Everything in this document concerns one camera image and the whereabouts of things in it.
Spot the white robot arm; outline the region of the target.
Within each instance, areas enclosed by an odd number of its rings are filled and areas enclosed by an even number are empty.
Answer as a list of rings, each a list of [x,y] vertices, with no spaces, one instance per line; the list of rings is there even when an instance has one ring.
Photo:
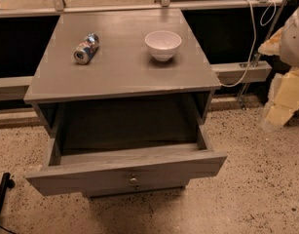
[[[289,66],[285,74],[276,74],[264,106],[261,126],[265,131],[282,128],[299,110],[299,6],[259,48],[265,56],[278,56]]]

